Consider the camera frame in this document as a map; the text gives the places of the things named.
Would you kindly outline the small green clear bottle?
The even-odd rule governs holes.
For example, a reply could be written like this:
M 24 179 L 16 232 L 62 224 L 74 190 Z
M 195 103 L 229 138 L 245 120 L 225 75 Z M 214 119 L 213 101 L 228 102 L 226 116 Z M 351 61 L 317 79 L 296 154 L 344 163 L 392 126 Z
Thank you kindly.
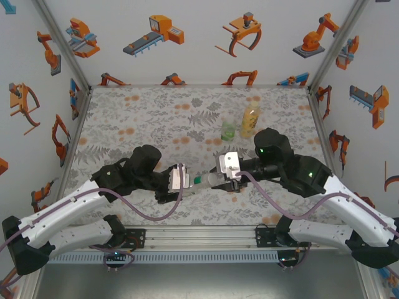
M 221 139 L 223 141 L 233 141 L 236 132 L 236 124 L 233 121 L 225 119 L 221 126 Z

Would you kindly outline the grey metal panel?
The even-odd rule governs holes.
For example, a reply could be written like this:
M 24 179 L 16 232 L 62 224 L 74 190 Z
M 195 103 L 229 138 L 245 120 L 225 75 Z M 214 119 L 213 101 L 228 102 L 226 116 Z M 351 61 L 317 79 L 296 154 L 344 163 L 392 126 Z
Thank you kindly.
M 374 299 L 349 256 L 311 251 L 294 270 L 274 263 L 48 265 L 34 299 Z

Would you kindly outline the yellow juice bottle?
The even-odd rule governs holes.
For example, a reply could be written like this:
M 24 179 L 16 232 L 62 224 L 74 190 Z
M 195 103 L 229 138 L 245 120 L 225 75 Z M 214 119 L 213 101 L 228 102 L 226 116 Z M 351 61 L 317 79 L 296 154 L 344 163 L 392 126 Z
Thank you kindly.
M 244 139 L 252 137 L 260 114 L 261 109 L 259 107 L 259 102 L 252 101 L 244 110 L 239 131 L 240 137 Z

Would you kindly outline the floral patterned table mat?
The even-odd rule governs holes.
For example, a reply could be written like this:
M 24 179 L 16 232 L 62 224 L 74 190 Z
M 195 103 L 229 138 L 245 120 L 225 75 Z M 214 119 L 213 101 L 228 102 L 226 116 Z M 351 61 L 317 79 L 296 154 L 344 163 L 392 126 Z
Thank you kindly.
M 297 154 L 324 159 L 310 110 L 307 92 L 291 88 L 234 87 L 127 87 L 96 88 L 93 92 L 72 164 L 66 194 L 81 186 L 106 164 L 132 155 L 133 149 L 153 145 L 162 157 L 157 171 L 185 163 L 191 176 L 200 176 L 215 166 L 217 155 L 235 151 L 254 158 L 252 138 L 235 135 L 221 139 L 222 122 L 240 126 L 251 97 L 261 98 L 255 130 L 273 128 L 286 135 Z M 314 206 L 313 199 L 291 194 L 280 185 L 263 181 L 271 199 L 292 215 L 302 215 Z M 281 213 L 252 185 L 239 193 L 204 189 L 183 198 L 178 207 L 158 204 L 150 191 L 135 191 L 126 202 L 94 209 L 79 225 L 115 214 L 126 225 L 152 225 L 166 216 L 166 225 L 276 224 Z

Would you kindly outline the aluminium frame post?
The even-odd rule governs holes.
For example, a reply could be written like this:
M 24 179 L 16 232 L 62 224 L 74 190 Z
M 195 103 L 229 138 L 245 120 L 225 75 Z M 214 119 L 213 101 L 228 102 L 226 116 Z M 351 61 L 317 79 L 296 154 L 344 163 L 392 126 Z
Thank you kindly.
M 46 25 L 49 34 L 52 36 L 52 38 L 55 40 L 55 43 L 59 47 L 59 50 L 61 54 L 64 56 L 64 59 L 69 65 L 72 73 L 76 76 L 76 79 L 80 84 L 80 87 L 82 87 L 86 93 L 90 93 L 91 84 L 89 84 L 89 81 L 84 75 L 84 72 L 80 68 L 80 65 L 78 64 L 75 55 L 70 49 L 68 42 L 64 37 L 55 17 L 52 15 L 50 9 L 48 8 L 46 1 L 45 0 L 31 0 L 31 1 L 36 11 L 40 15 L 42 21 Z
M 329 71 L 329 68 L 338 56 L 342 46 L 344 45 L 344 42 L 349 38 L 349 34 L 355 27 L 358 19 L 368 6 L 369 2 L 370 0 L 355 0 L 342 26 L 340 27 L 338 34 L 334 38 L 332 45 L 329 47 L 325 58 L 323 59 L 320 67 L 317 69 L 313 81 L 311 81 L 309 86 L 310 94 L 314 94 L 317 91 L 319 85 L 322 83 L 322 80 Z

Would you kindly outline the aluminium side rail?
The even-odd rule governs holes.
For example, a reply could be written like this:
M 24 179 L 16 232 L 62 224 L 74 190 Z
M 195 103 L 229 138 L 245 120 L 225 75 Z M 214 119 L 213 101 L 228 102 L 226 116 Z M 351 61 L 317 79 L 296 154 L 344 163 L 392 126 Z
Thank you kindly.
M 40 212 L 49 211 L 49 208 L 46 205 L 39 207 L 39 203 L 50 194 L 52 185 L 58 177 L 60 177 L 60 181 L 58 182 L 58 189 L 55 192 L 55 198 L 52 202 L 47 201 L 47 203 L 49 205 L 56 203 L 63 195 L 66 195 L 65 192 L 68 190 L 68 184 L 72 178 L 71 169 L 75 158 L 78 139 L 81 137 L 82 128 L 92 98 L 92 93 L 93 90 L 91 89 L 88 94 L 80 96 L 82 105 L 80 106 L 80 114 L 77 117 L 76 131 L 72 141 L 67 142 L 65 145 L 66 147 L 69 146 L 69 152 L 64 160 L 65 165 L 61 168 L 61 170 L 56 170 L 55 158 L 51 158 L 50 152 L 45 151 L 43 146 L 39 147 L 39 145 L 41 145 L 41 141 L 44 141 L 44 139 L 40 139 L 40 143 L 37 144 L 37 150 L 44 150 L 41 154 L 36 154 L 34 156 L 34 165 L 31 168 L 34 177 L 32 179 L 32 187 L 34 190 L 31 192 L 31 205 L 34 209 L 34 213 L 37 215 L 39 215 Z
M 320 146 L 323 151 L 325 165 L 331 169 L 332 173 L 337 177 L 339 174 L 342 174 L 341 171 L 337 172 L 335 164 L 334 164 L 334 154 L 330 147 L 329 136 L 323 124 L 322 115 L 319 111 L 319 106 L 317 104 L 317 99 L 315 95 L 311 92 L 310 87 L 306 88 L 307 98 L 310 105 L 310 110 L 312 112 L 312 117 L 314 119 L 315 128 L 317 130 L 317 134 L 320 140 Z M 326 224 L 345 224 L 345 222 L 339 217 L 333 214 L 326 207 L 322 206 L 319 211 L 323 210 L 320 213 L 313 213 L 310 217 L 310 221 L 321 222 Z

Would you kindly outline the tall clear plastic bottle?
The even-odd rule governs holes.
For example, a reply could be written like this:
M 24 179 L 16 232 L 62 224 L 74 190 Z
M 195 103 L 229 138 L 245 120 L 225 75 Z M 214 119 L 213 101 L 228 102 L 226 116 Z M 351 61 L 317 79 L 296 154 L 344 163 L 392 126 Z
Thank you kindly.
M 224 183 L 224 176 L 216 173 L 206 173 L 194 178 L 191 190 L 195 192 L 202 189 L 219 186 L 222 183 Z

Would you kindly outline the wide aluminium base rail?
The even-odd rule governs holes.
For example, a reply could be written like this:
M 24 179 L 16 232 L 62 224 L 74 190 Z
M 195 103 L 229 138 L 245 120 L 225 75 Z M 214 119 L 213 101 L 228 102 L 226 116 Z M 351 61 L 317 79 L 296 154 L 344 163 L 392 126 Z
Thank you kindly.
M 127 227 L 127 229 L 145 229 L 146 240 L 144 249 L 255 249 L 255 228 L 257 226 L 173 226 L 148 225 L 144 227 Z M 352 235 L 352 229 L 347 225 L 319 224 L 302 221 L 296 224 L 291 232 L 294 237 L 276 234 L 278 247 L 294 248 L 331 247 L 342 252 L 348 252 L 345 241 Z

